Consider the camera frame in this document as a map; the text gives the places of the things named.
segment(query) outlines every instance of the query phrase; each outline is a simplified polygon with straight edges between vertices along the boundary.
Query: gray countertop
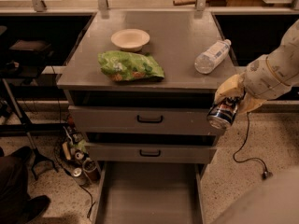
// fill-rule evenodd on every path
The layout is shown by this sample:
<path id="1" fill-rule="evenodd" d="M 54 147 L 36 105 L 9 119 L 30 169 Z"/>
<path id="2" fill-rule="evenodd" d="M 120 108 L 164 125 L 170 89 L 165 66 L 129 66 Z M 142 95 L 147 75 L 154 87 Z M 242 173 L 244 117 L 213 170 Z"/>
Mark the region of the gray countertop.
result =
<path id="1" fill-rule="evenodd" d="M 97 55 L 117 50 L 110 38 L 121 29 L 141 29 L 150 41 L 140 51 L 149 52 L 163 68 L 161 82 L 114 82 L 100 69 Z M 58 87 L 77 91 L 215 91 L 235 74 L 229 56 L 209 75 L 194 68 L 198 54 L 221 39 L 209 12 L 193 9 L 107 10 L 98 12 L 76 52 L 58 80 Z"/>

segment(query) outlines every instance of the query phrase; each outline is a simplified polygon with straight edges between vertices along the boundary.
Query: robotic arm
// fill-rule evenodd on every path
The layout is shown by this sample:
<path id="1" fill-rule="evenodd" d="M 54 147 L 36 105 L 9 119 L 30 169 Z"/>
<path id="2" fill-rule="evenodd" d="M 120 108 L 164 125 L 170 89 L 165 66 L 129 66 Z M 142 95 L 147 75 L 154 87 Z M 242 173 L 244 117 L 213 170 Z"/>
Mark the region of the robotic arm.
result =
<path id="1" fill-rule="evenodd" d="M 299 20 L 285 33 L 277 49 L 249 63 L 244 73 L 224 81 L 215 93 L 214 105 L 230 99 L 237 103 L 238 113 L 250 112 L 289 92 L 298 83 Z M 208 120 L 214 127 L 227 128 L 214 119 Z"/>

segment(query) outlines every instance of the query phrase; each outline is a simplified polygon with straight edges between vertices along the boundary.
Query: black pants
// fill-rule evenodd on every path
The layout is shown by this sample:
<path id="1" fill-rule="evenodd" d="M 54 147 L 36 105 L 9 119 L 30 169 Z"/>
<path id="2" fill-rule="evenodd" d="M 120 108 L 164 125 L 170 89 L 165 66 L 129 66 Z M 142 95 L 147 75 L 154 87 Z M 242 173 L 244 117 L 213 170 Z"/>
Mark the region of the black pants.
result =
<path id="1" fill-rule="evenodd" d="M 21 159 L 0 157 L 0 223 L 15 224 L 27 200 L 28 171 Z"/>

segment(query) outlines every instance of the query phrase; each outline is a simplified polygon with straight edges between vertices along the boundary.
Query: drawer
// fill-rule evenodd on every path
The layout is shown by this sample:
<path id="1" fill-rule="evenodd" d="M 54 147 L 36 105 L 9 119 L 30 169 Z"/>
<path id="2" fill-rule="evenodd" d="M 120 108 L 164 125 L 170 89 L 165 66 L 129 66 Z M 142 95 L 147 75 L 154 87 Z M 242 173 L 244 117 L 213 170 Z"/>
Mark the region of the drawer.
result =
<path id="1" fill-rule="evenodd" d="M 215 147 L 145 144 L 86 143 L 89 156 L 95 161 L 141 161 L 171 163 L 211 163 Z"/>
<path id="2" fill-rule="evenodd" d="M 222 135 L 207 121 L 207 109 L 70 106 L 79 131 Z"/>
<path id="3" fill-rule="evenodd" d="M 201 224 L 200 166 L 106 162 L 93 224 Z"/>

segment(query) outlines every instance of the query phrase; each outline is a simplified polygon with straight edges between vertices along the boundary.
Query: cabinet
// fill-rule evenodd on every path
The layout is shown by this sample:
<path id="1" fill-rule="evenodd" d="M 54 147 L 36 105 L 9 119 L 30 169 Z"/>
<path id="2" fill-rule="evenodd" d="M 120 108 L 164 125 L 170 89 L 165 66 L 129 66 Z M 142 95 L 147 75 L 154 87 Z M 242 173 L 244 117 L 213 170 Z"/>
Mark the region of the cabinet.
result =
<path id="1" fill-rule="evenodd" d="M 209 76 L 196 72 L 198 53 L 221 39 L 211 14 L 197 16 L 193 10 L 99 13 L 58 81 L 89 155 L 105 164 L 94 223 L 204 220 L 200 177 L 223 134 L 206 114 L 235 69 L 228 57 Z M 101 73 L 97 54 L 115 49 L 110 37 L 124 28 L 149 33 L 141 52 L 164 69 L 163 81 L 115 83 Z"/>

